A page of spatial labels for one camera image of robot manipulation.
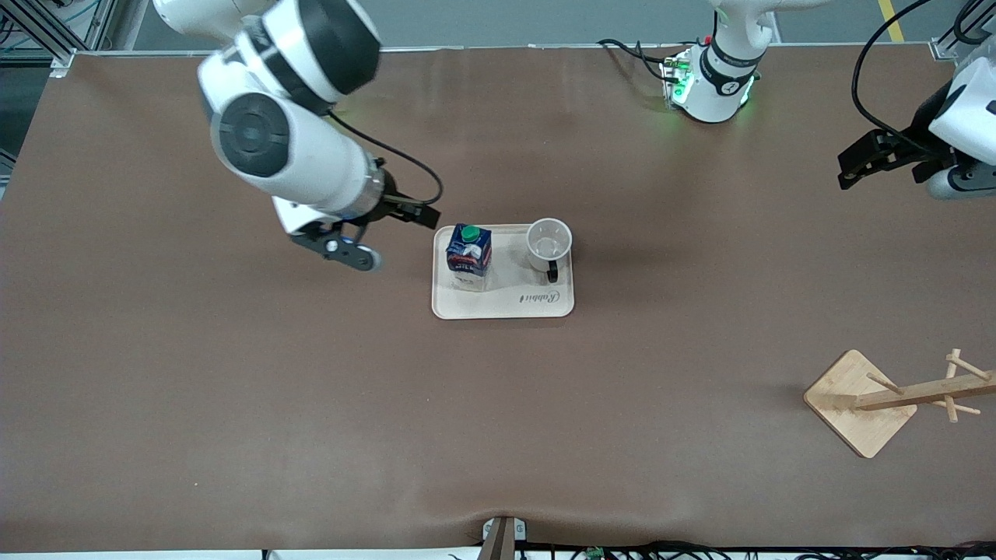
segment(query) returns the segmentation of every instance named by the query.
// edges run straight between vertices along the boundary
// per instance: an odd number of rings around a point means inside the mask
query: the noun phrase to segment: gray floor
[[[612,37],[627,43],[676,43],[711,31],[705,0],[361,0],[387,47],[514,47],[592,44]],[[901,9],[912,0],[892,0]],[[140,51],[200,51],[217,45],[169,29],[149,0],[120,0],[113,43]],[[900,22],[906,41],[943,33],[960,0],[934,0]],[[877,0],[834,0],[827,6],[778,16],[786,43],[864,42],[882,23]],[[41,97],[47,71],[0,69],[0,147],[17,153]]]

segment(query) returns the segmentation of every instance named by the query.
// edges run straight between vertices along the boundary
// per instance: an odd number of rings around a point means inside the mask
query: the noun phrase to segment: blue cable
[[[78,17],[82,16],[83,14],[89,12],[91,9],[93,9],[95,6],[97,6],[100,3],[101,3],[101,0],[94,0],[93,2],[91,2],[90,4],[88,4],[86,8],[84,8],[84,9],[80,10],[79,12],[73,14],[72,16],[64,19],[63,23],[69,23],[69,22],[75,20],[76,18],[78,18]],[[14,49],[20,47],[21,45],[27,43],[28,41],[32,41],[31,37],[28,37],[27,39],[22,39],[22,40],[18,41],[17,43],[14,43],[10,47],[4,47],[3,53],[7,54],[7,53],[13,51]]]

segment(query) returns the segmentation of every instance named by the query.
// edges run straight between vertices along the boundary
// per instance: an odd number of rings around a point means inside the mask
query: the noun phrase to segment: logo on tray
[[[560,292],[550,290],[545,294],[523,294],[519,296],[519,303],[557,303],[560,301]]]

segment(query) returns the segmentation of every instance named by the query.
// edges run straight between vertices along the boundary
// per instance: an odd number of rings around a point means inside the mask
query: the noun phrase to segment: cup
[[[547,280],[556,284],[559,269],[567,262],[574,236],[566,223],[555,218],[536,220],[526,231],[529,264],[547,274]]]

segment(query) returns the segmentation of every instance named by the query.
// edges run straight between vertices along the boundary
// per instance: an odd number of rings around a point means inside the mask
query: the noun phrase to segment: wooden base
[[[916,413],[916,405],[881,411],[859,411],[852,406],[858,395],[881,391],[868,379],[888,377],[857,350],[848,350],[803,395],[806,404],[864,458],[872,458]]]

